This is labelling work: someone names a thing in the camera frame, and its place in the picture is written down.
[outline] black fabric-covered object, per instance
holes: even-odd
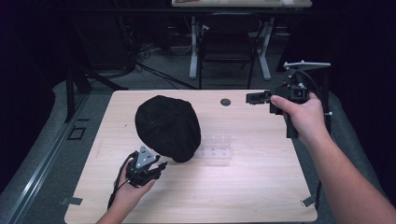
[[[148,147],[176,162],[189,161],[201,145],[201,128],[192,105],[157,95],[137,108],[137,134]]]

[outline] chair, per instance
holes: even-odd
[[[253,73],[257,46],[264,25],[254,13],[214,13],[200,21],[198,51],[199,89],[204,63],[250,63],[247,89]]]

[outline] white table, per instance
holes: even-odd
[[[289,7],[289,8],[304,8],[311,7],[312,2],[310,0],[198,0],[178,3],[177,0],[172,0],[173,7]],[[274,27],[274,19],[269,20],[265,23],[262,36],[264,36],[262,42],[262,48],[258,49],[258,55],[260,65],[262,67],[262,76],[264,80],[271,80],[271,74],[268,68],[268,63],[265,59],[265,53],[268,49],[268,43],[271,37],[271,33]],[[191,65],[190,65],[190,78],[194,79],[197,77],[197,64],[198,55],[196,50],[196,35],[197,25],[195,18],[192,17],[191,22]]]
[[[268,105],[246,104],[250,92],[257,91],[116,91],[74,193],[82,203],[69,205],[66,223],[93,223],[106,211],[122,162],[143,144],[136,109],[156,95],[189,101],[203,141],[188,162],[160,158],[168,161],[163,175],[126,223],[314,221],[315,207],[302,205],[310,193],[285,121]],[[202,155],[213,136],[228,154]]]

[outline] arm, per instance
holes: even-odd
[[[120,176],[119,186],[126,181],[126,167],[127,164],[125,164]],[[134,209],[137,203],[139,203],[139,200],[143,195],[151,189],[154,182],[154,180],[151,180],[147,185],[140,189],[134,188],[129,183],[122,185],[116,193],[116,198],[114,199],[113,204],[96,223],[121,223]]]
[[[318,170],[339,223],[396,223],[396,210],[356,169],[328,134],[320,100],[314,93],[303,105],[279,96],[272,103],[290,114]]]

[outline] floor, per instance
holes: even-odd
[[[270,89],[282,83],[285,75],[277,73],[275,69],[286,43],[287,38],[283,36],[272,37],[266,58],[273,78],[271,81],[265,81],[256,63],[251,89]],[[183,48],[173,48],[170,51],[154,49],[147,52],[148,57],[141,63],[198,87],[198,80],[189,78],[190,54],[182,54],[178,50],[183,51]],[[244,89],[246,87],[246,76],[242,75],[246,74],[246,68],[241,71],[240,65],[208,65],[205,66],[204,72],[204,89]],[[103,76],[111,74],[109,71],[101,72]],[[158,77],[158,73],[157,76],[153,75],[142,70],[140,66],[137,66],[131,74],[112,78],[111,81],[130,90],[187,89],[180,84],[170,84],[162,77]],[[64,199],[73,196],[112,93],[109,87],[97,80],[90,79],[90,82],[93,86],[91,94],[84,95],[76,91],[77,113],[68,123],[64,123],[67,109],[65,83],[54,88],[56,102],[50,118],[20,170],[0,197],[0,210],[2,211],[0,223],[64,223],[64,214],[67,210]],[[358,158],[355,163],[368,176],[372,176],[375,182],[376,177],[368,161],[362,159],[361,156],[353,155],[360,153],[361,149],[350,150],[356,147],[359,149],[359,141],[358,144],[355,142],[356,136],[352,127],[348,126],[347,117],[336,96],[332,95],[330,103],[334,110],[340,111],[337,115],[338,122],[336,120],[333,125],[333,128],[338,130],[334,137],[339,140],[340,146],[344,146],[346,151],[350,152],[351,157]],[[74,131],[78,128],[84,129],[84,134],[79,140],[73,140],[75,138],[73,134],[76,134]],[[315,194],[318,177],[312,161],[300,142],[293,141],[293,144],[302,164],[308,187],[311,193]],[[334,223],[323,192],[321,197],[318,220],[315,223]]]

